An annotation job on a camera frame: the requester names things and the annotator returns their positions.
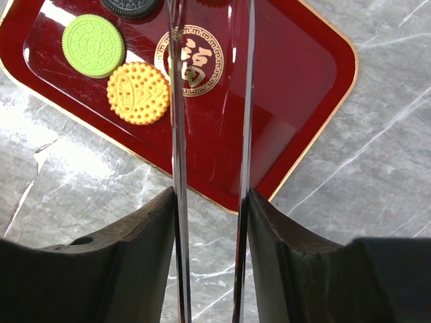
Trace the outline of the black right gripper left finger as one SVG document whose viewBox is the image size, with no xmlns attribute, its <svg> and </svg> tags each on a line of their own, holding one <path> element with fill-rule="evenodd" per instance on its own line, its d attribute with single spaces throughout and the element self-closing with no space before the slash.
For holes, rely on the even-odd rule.
<svg viewBox="0 0 431 323">
<path fill-rule="evenodd" d="M 1 240 L 2 322 L 159 322 L 174 191 L 68 245 Z"/>
</svg>

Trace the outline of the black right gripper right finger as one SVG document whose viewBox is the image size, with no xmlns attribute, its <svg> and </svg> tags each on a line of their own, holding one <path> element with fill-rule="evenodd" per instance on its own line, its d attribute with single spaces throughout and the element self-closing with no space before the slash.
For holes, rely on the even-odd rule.
<svg viewBox="0 0 431 323">
<path fill-rule="evenodd" d="M 430 240 L 337 244 L 250 191 L 248 238 L 261 322 L 429 322 Z"/>
</svg>

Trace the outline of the metal serving tongs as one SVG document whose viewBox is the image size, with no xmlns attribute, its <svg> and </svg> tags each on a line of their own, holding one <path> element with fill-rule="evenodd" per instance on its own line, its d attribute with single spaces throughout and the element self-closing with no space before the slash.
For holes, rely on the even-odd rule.
<svg viewBox="0 0 431 323">
<path fill-rule="evenodd" d="M 240 204 L 236 230 L 234 274 L 234 308 L 232 321 L 244 320 L 244 282 L 248 227 L 249 189 L 251 170 L 251 139 L 253 119 L 253 63 L 255 52 L 255 2 L 233 1 L 234 6 L 245 6 L 248 13 L 248 45 L 246 57 L 242 162 L 240 168 Z M 186 1 L 168 2 L 168 37 L 170 55 L 170 107 L 172 124 L 172 178 L 176 206 L 175 242 L 178 281 L 178 320 L 191 322 L 191 285 L 189 266 L 189 229 L 187 209 L 187 161 L 185 136 L 185 108 L 181 41 L 187 14 Z"/>
</svg>

